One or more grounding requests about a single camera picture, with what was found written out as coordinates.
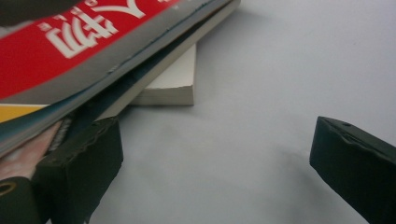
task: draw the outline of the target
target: white table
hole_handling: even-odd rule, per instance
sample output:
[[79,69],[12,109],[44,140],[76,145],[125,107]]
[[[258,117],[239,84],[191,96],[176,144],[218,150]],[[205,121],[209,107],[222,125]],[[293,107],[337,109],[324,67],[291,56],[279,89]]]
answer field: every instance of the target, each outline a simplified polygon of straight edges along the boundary
[[196,105],[120,118],[92,224],[367,223],[308,163],[318,116],[396,146],[394,0],[245,0],[198,44]]

